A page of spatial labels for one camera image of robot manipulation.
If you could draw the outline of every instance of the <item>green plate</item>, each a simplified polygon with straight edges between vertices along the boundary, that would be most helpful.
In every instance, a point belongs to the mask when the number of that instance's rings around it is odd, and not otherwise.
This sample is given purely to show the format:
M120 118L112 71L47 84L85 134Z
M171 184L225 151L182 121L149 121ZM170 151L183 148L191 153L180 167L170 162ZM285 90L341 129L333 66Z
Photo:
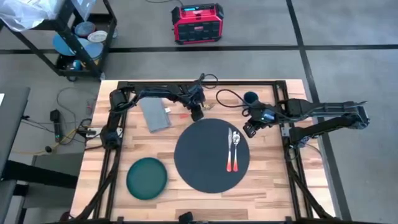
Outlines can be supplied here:
M140 200L150 200L162 193L167 183L167 171L158 159L147 157L135 162L127 173L129 192Z

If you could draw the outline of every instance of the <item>butcher block tabletop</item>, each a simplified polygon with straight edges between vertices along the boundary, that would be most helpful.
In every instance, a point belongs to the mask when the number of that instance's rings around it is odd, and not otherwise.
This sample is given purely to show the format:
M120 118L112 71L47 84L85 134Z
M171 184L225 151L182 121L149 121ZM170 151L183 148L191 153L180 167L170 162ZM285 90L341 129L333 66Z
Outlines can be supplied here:
M159 82L163 80L128 81ZM301 80L285 81L289 98L306 99ZM101 82L92 126L101 128L106 124L110 109L109 93L115 90L117 85L118 80ZM248 118L241 115L242 108L225 108L217 103L216 92L222 88L233 90L241 96L247 91L253 91L258 94L261 102L275 104L272 87L260 83L258 85L223 85L212 90L205 89L205 104L214 106L203 112L205 118L225 120L239 128L242 133L242 127ZM219 98L227 105L241 104L236 96L228 92L220 93ZM166 99L164 99L164 105L170 109L169 118L172 125L170 128L152 134L147 128L140 106L127 112L111 220L124 217L125 221L176 221L178 216L185 212L192 212L195 220L208 221L278 221L285 220L288 216L294 217L284 150L278 126L261 129L251 139L245 136L250 152L249 168L246 175L232 189L222 193L207 194L186 184L179 176L174 164L174 150L178 137L193 123L191 117L187 116L190 112L182 104L172 103ZM301 127L310 125L312 125L311 119L296 123L296 126ZM308 143L318 148L316 140L310 140ZM99 138L93 139L88 141L87 147L100 144ZM70 211L71 216L75 217L80 214L96 193L104 153L102 148L85 152ZM334 215L335 211L320 153L307 146L301 148L301 155L308 188L326 212ZM129 168L143 157L158 158L167 169L168 182L165 190L153 200L134 198L126 186ZM108 170L110 170L112 161L113 157L111 156ZM303 197L299 189L298 196L300 209L305 215ZM104 217L107 197L108 191L103 196L100 217Z

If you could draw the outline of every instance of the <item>concrete floor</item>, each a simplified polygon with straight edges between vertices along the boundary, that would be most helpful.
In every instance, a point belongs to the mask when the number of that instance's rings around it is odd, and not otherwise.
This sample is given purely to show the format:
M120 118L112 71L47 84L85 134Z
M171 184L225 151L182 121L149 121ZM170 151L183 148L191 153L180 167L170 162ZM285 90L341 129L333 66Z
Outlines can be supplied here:
M224 7L224 37L207 45L297 44L285 1L182 1L184 4L219 2ZM110 2L119 19L119 37L113 47L175 46L169 11L177 2ZM395 20L398 2L394 0L293 0L293 4L306 45L398 44ZM98 6L95 11L103 11L103 7ZM26 34L40 49L52 48L52 32L28 31ZM0 40L0 49L25 49L6 29L1 31ZM369 101L366 109L371 125L367 129L345 129L330 135L353 219L398 223L398 188L395 187L398 184L395 175L398 106L394 103L398 94L398 50L327 50L307 51L307 54L321 101ZM48 56L55 60L56 55ZM300 78L308 90L296 50L110 54L105 70L110 80L196 78L201 72L211 72L219 78ZM31 87L26 114L42 122L49 121L50 110L59 108L55 102L58 91L70 86L92 94L68 90L62 95L62 103L76 113L78 120L90 117L86 114L86 101L95 98L99 87L99 83L92 80L70 83L54 74L35 55L0 55L0 85ZM67 121L72 120L70 113L61 112ZM34 152L52 143L52 134L22 124L13 150ZM82 153L83 145L75 142L58 152ZM19 154L13 154L12 159L32 162L32 156ZM55 162L47 165L53 169L65 168ZM43 194L42 204L36 203L45 208L28 209L25 223L56 221L68 210L73 191L63 195L62 200L58 198L57 206L50 206L56 197ZM21 198L13 199L6 223L14 223L20 203Z

